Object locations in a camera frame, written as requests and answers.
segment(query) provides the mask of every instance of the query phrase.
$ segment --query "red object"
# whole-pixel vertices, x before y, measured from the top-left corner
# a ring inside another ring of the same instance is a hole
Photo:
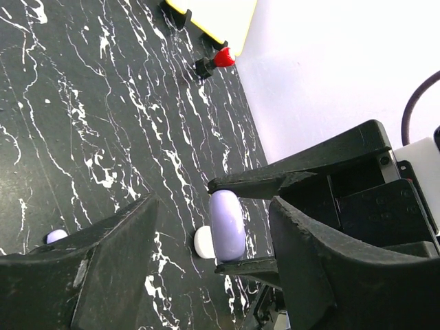
[[[235,63],[235,55],[229,47],[224,47],[214,57],[214,64],[216,67],[230,67]]]

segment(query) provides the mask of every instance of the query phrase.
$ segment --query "white round object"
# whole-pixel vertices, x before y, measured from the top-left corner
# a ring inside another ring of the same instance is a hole
[[[62,229],[54,230],[47,235],[46,244],[56,242],[67,237],[67,233]]]
[[[194,247],[200,258],[215,258],[214,245],[212,244],[211,228],[209,225],[204,225],[195,232]]]

